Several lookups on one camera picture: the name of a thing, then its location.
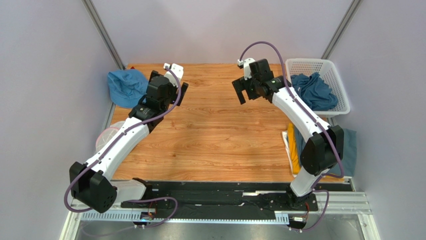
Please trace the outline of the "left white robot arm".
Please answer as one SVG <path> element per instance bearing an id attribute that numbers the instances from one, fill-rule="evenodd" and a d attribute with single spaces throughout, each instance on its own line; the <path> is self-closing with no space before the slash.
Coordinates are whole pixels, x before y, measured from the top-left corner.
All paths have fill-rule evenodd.
<path id="1" fill-rule="evenodd" d="M 85 163 L 75 162 L 69 169 L 70 185 L 64 194 L 65 207 L 78 212 L 68 197 L 80 201 L 87 210 L 104 213 L 114 204 L 142 200 L 148 184 L 139 179 L 113 180 L 119 165 L 134 147 L 146 138 L 173 108 L 179 106 L 188 84 L 181 82 L 180 65 L 164 65 L 165 74 L 152 71 L 145 94 L 134 106 L 112 139 Z"/>

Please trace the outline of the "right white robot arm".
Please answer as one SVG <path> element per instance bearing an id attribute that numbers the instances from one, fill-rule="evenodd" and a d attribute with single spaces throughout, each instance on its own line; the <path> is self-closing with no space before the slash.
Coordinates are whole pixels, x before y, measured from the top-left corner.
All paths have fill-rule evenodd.
<path id="1" fill-rule="evenodd" d="M 268 100 L 286 114 L 304 138 L 301 169 L 286 188 L 285 197 L 290 208 L 298 208 L 304 205 L 320 179 L 341 163 L 344 131 L 316 115 L 284 76 L 274 76 L 266 59 L 247 58 L 238 60 L 237 65 L 243 70 L 243 77 L 232 85 L 240 104 L 246 102 L 244 92 L 250 100 L 260 97 Z"/>

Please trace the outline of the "white plastic basket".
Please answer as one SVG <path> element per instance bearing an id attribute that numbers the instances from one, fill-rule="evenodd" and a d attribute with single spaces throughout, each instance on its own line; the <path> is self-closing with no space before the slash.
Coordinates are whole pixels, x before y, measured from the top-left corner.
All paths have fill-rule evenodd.
<path id="1" fill-rule="evenodd" d="M 318 116 L 332 118 L 346 115 L 351 111 L 342 79 L 332 61 L 319 58 L 289 58 L 285 61 L 285 70 L 287 78 L 292 75 L 310 76 L 313 73 L 319 73 L 324 83 L 331 88 L 331 93 L 338 99 L 337 106 L 327 111 L 316 111 Z"/>

